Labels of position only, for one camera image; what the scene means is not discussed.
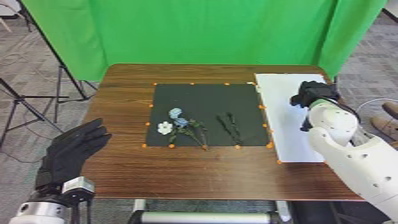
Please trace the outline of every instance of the green screen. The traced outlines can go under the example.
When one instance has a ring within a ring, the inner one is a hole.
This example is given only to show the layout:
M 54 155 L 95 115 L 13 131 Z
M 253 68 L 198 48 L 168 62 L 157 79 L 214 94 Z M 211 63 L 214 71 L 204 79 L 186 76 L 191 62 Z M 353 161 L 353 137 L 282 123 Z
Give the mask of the green screen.
M 385 0 L 22 0 L 74 77 L 115 63 L 317 65 L 333 78 Z

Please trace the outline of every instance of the white flower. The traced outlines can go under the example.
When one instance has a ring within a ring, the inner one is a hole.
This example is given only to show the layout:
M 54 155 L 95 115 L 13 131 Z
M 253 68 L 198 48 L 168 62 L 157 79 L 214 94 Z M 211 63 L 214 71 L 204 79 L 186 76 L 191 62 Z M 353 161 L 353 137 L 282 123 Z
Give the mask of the white flower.
M 163 121 L 163 123 L 157 124 L 157 133 L 161 135 L 166 135 L 170 131 L 172 131 L 172 124 L 166 121 Z

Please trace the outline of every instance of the tripod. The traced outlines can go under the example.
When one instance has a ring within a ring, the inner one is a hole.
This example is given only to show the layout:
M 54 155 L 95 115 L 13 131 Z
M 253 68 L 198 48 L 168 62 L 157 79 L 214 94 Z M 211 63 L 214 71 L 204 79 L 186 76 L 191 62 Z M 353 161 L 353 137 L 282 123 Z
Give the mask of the tripod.
M 63 131 L 60 130 L 58 126 L 54 125 L 54 123 L 49 121 L 49 119 L 45 118 L 45 112 L 49 109 L 49 105 L 52 103 L 52 100 L 58 100 L 58 98 L 68 98 L 67 96 L 24 96 L 19 95 L 13 91 L 13 89 L 10 88 L 6 82 L 3 81 L 3 79 L 0 78 L 0 85 L 3 86 L 6 92 L 5 94 L 12 97 L 13 101 L 12 101 L 12 107 L 10 107 L 10 114 L 8 114 L 8 119 L 6 119 L 6 123 L 5 123 L 5 128 L 3 128 L 3 133 L 1 133 L 1 138 L 0 138 L 0 149 L 1 149 L 1 145 L 3 145 L 3 141 L 5 141 L 5 137 L 6 137 L 6 133 L 15 130 L 19 127 L 26 126 L 28 124 L 31 124 L 36 121 L 44 121 L 49 126 L 52 127 L 52 129 L 63 133 Z M 29 105 L 29 103 L 26 102 L 24 99 L 49 99 L 49 102 L 45 104 L 45 108 L 42 110 L 42 112 L 36 111 L 36 109 L 33 108 L 33 106 Z M 29 113 L 35 116 L 35 119 L 26 121 L 22 124 L 15 125 L 10 128 L 10 123 L 12 123 L 12 118 L 13 118 L 13 113 L 15 113 L 15 107 L 17 105 L 22 105 L 24 108 L 28 109 Z

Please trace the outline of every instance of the white paper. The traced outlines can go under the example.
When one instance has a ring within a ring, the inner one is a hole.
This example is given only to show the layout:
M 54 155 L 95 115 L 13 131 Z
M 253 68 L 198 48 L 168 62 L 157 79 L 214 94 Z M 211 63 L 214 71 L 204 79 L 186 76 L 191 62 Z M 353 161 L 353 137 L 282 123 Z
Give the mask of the white paper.
M 307 132 L 299 131 L 307 108 L 289 105 L 303 81 L 323 82 L 319 74 L 255 74 L 273 144 L 280 162 L 323 162 L 312 150 Z

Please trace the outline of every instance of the orange dot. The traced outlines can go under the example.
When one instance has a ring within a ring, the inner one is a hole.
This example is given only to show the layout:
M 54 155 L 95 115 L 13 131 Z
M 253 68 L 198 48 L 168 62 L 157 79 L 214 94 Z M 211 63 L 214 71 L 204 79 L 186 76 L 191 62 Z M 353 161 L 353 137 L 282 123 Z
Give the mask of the orange dot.
M 273 142 L 269 142 L 267 144 L 266 144 L 266 149 L 271 149 L 273 148 Z

